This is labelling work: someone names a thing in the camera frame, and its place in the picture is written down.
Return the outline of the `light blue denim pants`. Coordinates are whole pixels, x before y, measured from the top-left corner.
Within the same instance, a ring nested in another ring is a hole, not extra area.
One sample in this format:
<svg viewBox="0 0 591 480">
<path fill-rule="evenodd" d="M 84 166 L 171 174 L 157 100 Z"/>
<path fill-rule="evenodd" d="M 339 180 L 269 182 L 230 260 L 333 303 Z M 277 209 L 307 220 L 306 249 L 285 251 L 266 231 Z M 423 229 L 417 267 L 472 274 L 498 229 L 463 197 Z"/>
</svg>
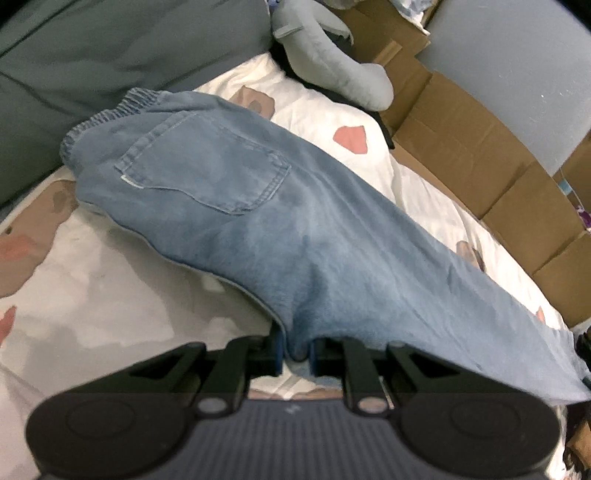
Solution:
<svg viewBox="0 0 591 480">
<path fill-rule="evenodd" d="M 543 325 L 314 144 L 221 97 L 135 88 L 60 146 L 80 202 L 168 260 L 321 337 L 399 341 L 551 404 L 590 397 L 570 332 Z"/>
</svg>

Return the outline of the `cream bear print bedsheet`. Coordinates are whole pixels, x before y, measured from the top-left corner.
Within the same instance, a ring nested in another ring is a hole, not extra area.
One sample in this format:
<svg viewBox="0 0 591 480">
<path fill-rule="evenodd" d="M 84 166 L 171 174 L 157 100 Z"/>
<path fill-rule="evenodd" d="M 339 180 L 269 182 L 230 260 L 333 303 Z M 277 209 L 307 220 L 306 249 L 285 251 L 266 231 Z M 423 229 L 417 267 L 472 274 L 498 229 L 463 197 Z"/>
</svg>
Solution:
<svg viewBox="0 0 591 480">
<path fill-rule="evenodd" d="M 435 238 L 480 266 L 550 328 L 559 312 L 456 201 L 390 151 L 378 123 L 287 77 L 263 54 L 204 84 L 321 147 Z M 45 397 L 190 341 L 212 349 L 262 334 L 270 318 L 242 292 L 168 262 L 137 236 L 79 207 L 60 169 L 1 225 L 1 475 L 33 479 L 24 439 Z"/>
</svg>

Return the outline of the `brown cardboard sheet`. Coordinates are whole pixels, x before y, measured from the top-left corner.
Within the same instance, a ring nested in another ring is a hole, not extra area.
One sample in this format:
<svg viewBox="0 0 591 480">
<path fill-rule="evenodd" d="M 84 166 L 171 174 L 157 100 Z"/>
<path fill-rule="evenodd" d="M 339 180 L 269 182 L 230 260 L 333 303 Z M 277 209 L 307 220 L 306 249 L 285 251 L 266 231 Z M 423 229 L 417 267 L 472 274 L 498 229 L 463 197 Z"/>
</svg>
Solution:
<svg viewBox="0 0 591 480">
<path fill-rule="evenodd" d="M 486 225 L 568 326 L 588 320 L 590 233 L 555 180 L 493 113 L 418 60 L 429 40 L 390 2 L 335 14 L 353 57 L 382 65 L 393 84 L 381 116 L 394 144 Z"/>
</svg>

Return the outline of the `black cloth under pillow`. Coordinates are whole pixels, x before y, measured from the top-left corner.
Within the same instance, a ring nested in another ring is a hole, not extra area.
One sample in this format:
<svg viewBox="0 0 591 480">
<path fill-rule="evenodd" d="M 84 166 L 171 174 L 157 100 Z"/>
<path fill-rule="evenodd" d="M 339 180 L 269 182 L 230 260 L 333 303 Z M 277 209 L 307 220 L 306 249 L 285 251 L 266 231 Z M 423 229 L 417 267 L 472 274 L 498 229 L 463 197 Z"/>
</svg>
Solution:
<svg viewBox="0 0 591 480">
<path fill-rule="evenodd" d="M 291 79 L 369 115 L 377 122 L 387 146 L 394 146 L 379 113 L 393 98 L 381 66 L 356 63 L 322 31 L 276 31 L 270 53 Z"/>
</svg>

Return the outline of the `grey neck pillow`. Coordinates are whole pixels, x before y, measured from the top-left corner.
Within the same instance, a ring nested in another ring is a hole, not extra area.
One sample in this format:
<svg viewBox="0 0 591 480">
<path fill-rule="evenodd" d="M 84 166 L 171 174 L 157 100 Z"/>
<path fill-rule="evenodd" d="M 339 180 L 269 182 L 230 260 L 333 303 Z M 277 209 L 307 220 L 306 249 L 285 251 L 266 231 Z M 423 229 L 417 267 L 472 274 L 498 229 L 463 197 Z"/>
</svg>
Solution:
<svg viewBox="0 0 591 480">
<path fill-rule="evenodd" d="M 317 1 L 280 1 L 271 12 L 273 37 L 290 67 L 308 83 L 338 93 L 370 111 L 384 111 L 394 88 L 383 66 L 360 63 L 336 46 L 332 34 L 352 41 L 349 27 Z"/>
</svg>

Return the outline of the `grey upholstered headboard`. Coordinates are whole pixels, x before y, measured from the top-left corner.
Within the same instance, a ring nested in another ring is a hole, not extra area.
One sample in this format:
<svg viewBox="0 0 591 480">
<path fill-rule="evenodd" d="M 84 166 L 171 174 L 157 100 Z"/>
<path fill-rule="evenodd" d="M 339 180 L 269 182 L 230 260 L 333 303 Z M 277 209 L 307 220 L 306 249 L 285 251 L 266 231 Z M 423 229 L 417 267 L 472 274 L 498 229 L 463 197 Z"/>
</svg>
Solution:
<svg viewBox="0 0 591 480">
<path fill-rule="evenodd" d="M 442 2 L 420 60 L 555 174 L 590 131 L 590 32 L 557 1 Z"/>
</svg>

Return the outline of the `dark grey quilt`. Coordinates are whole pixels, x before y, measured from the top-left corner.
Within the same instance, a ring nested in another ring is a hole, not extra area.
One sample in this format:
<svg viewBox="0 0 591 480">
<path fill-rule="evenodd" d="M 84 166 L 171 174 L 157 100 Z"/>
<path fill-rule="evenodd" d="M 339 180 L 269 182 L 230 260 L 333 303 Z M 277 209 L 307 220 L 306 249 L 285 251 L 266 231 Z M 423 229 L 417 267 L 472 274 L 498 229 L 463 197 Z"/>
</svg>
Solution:
<svg viewBox="0 0 591 480">
<path fill-rule="evenodd" d="M 131 88 L 192 90 L 270 49 L 263 1 L 1 4 L 1 200 L 61 164 L 61 140 Z"/>
</svg>

